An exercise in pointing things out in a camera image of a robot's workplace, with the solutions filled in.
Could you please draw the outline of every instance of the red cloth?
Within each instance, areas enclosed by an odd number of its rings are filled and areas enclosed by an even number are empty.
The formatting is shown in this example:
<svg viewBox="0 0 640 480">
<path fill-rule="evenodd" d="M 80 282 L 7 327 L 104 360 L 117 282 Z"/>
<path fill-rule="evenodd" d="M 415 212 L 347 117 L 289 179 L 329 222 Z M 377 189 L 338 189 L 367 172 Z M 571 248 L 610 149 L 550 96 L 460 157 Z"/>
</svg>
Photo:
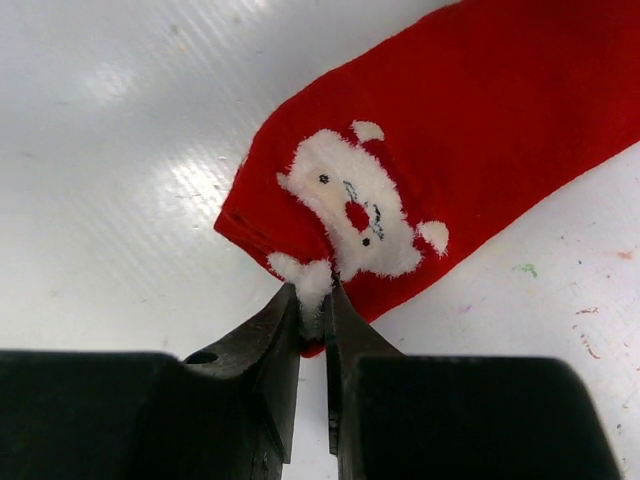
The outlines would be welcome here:
<svg viewBox="0 0 640 480">
<path fill-rule="evenodd" d="M 275 251 L 301 263 L 333 257 L 323 224 L 277 174 L 319 130 L 376 123 L 411 226 L 442 221 L 449 243 L 442 257 L 421 246 L 410 273 L 360 272 L 346 283 L 372 321 L 640 139 L 639 25 L 637 0 L 442 8 L 280 106 L 255 136 L 215 228 L 265 267 Z"/>
</svg>

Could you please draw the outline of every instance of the red nose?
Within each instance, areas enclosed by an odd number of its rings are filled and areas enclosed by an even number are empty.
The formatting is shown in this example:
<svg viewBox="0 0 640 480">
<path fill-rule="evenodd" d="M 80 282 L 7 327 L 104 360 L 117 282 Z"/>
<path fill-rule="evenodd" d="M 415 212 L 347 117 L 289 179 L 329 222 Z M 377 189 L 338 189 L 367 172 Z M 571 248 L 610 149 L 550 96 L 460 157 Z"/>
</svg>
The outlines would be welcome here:
<svg viewBox="0 0 640 480">
<path fill-rule="evenodd" d="M 369 226 L 369 214 L 362 205 L 356 202 L 347 202 L 345 210 L 347 218 L 356 230 L 362 232 Z"/>
</svg>

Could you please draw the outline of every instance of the tabletop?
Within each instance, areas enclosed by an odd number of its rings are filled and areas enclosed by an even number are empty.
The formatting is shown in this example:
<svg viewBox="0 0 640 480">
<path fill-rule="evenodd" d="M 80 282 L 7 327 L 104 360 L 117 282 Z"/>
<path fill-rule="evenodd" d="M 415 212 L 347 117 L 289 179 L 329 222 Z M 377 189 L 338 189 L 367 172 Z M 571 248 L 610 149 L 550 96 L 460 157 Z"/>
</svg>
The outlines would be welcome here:
<svg viewBox="0 0 640 480">
<path fill-rule="evenodd" d="M 0 3 L 0 348 L 184 357 L 279 282 L 211 225 L 281 102 L 442 0 Z M 374 323 L 415 354 L 553 356 L 640 479 L 640 145 Z M 285 479 L 337 478 L 320 355 Z"/>
</svg>

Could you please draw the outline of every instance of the green mark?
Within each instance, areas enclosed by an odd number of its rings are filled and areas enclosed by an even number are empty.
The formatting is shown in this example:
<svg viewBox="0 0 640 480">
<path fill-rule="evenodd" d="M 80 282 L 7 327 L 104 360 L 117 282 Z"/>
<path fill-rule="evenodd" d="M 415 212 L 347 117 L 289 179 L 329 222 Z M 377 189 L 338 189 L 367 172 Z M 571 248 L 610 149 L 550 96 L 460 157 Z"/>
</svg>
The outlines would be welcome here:
<svg viewBox="0 0 640 480">
<path fill-rule="evenodd" d="M 538 272 L 536 272 L 536 267 L 532 263 L 523 263 L 522 265 L 513 267 L 513 270 L 520 270 L 524 273 L 530 273 L 533 278 L 538 278 Z"/>
</svg>

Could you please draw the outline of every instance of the red sock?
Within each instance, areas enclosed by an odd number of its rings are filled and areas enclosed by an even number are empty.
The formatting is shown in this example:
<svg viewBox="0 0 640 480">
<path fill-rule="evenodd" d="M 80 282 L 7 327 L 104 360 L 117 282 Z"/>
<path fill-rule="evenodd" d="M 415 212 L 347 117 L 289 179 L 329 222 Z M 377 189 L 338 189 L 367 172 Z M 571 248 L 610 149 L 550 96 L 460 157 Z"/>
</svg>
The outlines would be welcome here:
<svg viewBox="0 0 640 480">
<path fill-rule="evenodd" d="M 638 25 L 637 0 L 436 11 L 278 108 L 215 228 L 296 284 L 308 337 L 331 269 L 374 320 L 640 139 Z"/>
</svg>

